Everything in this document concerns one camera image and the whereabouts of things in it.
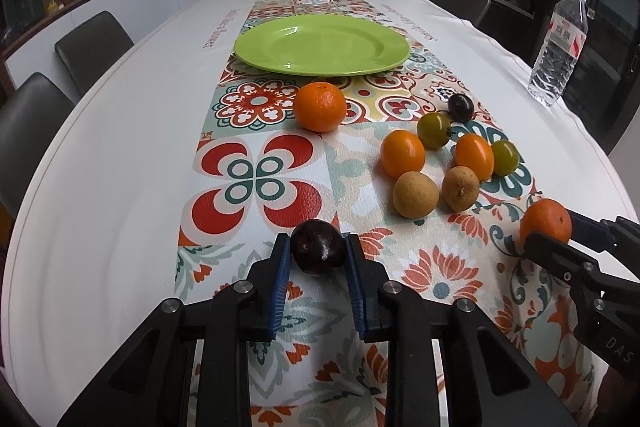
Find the person right hand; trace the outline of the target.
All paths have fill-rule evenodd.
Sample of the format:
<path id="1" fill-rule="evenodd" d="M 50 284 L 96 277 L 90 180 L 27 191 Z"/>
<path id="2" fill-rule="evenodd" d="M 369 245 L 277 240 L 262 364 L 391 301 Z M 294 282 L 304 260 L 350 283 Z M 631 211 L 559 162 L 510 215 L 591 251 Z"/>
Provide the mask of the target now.
<path id="1" fill-rule="evenodd" d="M 589 427 L 640 427 L 640 388 L 609 367 L 598 392 L 596 411 Z"/>

